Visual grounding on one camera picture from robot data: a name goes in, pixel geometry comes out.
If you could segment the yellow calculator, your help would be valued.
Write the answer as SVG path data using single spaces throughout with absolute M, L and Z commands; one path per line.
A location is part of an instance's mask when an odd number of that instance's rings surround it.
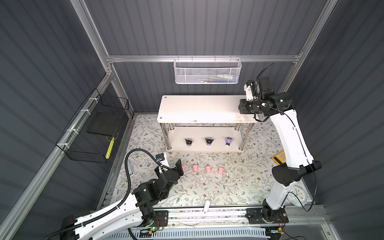
M 279 153 L 275 154 L 272 159 L 277 165 L 282 165 L 286 163 L 286 156 L 284 151 L 280 151 Z

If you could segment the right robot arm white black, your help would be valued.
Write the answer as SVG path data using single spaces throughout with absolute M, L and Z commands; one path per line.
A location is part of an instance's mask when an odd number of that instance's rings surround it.
M 253 115 L 255 119 L 262 114 L 265 120 L 271 120 L 285 152 L 285 163 L 272 169 L 275 182 L 261 210 L 263 220 L 273 223 L 283 215 L 285 200 L 296 183 L 321 169 L 322 164 L 314 160 L 305 143 L 289 93 L 276 94 L 273 89 L 263 87 L 260 79 L 247 81 L 244 90 L 246 98 L 240 100 L 240 113 Z

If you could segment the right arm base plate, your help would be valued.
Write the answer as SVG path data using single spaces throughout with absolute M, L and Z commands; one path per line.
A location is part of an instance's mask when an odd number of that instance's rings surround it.
M 245 217 L 250 224 L 287 224 L 289 222 L 285 208 L 270 210 L 268 207 L 248 208 Z

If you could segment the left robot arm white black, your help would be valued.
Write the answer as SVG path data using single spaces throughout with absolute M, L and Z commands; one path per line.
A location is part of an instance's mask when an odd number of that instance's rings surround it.
M 79 217 L 77 227 L 59 234 L 61 240 L 102 240 L 122 230 L 145 227 L 156 218 L 154 206 L 168 198 L 172 187 L 184 175 L 182 161 L 174 168 L 161 174 L 155 180 L 140 184 L 125 200 Z

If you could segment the white two-tier shelf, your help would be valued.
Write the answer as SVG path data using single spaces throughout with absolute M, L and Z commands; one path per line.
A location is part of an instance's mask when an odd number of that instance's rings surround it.
M 170 152 L 241 153 L 256 123 L 238 109 L 244 96 L 163 96 L 157 121 Z M 233 142 L 226 146 L 226 137 Z M 187 147 L 185 139 L 192 139 Z M 205 138 L 213 138 L 211 146 Z

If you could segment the yellow marker in basket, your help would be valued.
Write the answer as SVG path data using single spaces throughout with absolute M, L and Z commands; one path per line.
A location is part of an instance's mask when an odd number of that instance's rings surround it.
M 114 147 L 114 143 L 115 143 L 115 137 L 112 137 L 112 139 L 110 140 L 108 149 L 106 151 L 106 154 L 105 154 L 106 160 L 108 160 L 110 158 L 110 156 L 111 156 L 111 153 L 112 153 L 112 150 L 113 150 L 113 147 Z

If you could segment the white round clock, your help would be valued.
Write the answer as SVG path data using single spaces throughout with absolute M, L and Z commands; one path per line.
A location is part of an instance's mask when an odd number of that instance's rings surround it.
M 286 200 L 296 207 L 301 207 L 307 204 L 309 196 L 302 187 L 294 186 L 288 193 Z

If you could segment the white ventilated cover strip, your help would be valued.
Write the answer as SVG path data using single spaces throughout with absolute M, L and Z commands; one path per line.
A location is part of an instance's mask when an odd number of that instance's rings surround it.
M 165 229 L 151 235 L 141 234 L 140 230 L 132 230 L 132 233 L 138 240 L 269 240 L 271 238 L 267 236 L 265 229 L 254 227 Z

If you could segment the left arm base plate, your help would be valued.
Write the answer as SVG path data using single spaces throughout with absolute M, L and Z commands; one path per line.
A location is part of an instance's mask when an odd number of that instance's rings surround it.
M 160 211 L 155 210 L 156 217 L 150 221 L 150 224 L 147 228 L 152 230 L 162 230 L 164 227 L 168 226 L 169 211 Z

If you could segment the markers in white basket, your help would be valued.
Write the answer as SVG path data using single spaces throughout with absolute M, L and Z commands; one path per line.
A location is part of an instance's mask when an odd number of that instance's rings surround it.
M 229 83 L 236 84 L 238 82 L 238 76 L 235 75 L 216 75 L 216 76 L 206 76 L 202 79 L 199 79 L 203 83 Z

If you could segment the light purple toy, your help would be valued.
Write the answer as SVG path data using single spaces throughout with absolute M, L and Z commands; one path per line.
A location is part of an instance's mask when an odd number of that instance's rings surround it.
M 231 137 L 226 137 L 225 140 L 226 140 L 226 146 L 229 147 L 229 146 L 231 145 L 231 143 L 233 142 L 234 139 L 231 138 Z

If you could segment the dark purple toy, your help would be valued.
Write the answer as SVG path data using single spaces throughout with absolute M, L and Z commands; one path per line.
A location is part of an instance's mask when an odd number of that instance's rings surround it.
M 185 139 L 185 141 L 186 141 L 187 147 L 191 147 L 192 146 L 192 144 L 193 144 L 193 140 L 192 139 L 187 138 L 187 139 Z
M 213 138 L 205 138 L 205 141 L 206 141 L 206 145 L 207 146 L 211 146 L 213 141 L 214 141 L 214 139 Z

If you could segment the white cylinder on rail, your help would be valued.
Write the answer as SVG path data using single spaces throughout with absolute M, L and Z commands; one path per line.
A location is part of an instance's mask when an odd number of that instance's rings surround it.
M 211 202 L 209 200 L 205 201 L 203 212 L 206 214 L 209 211 Z

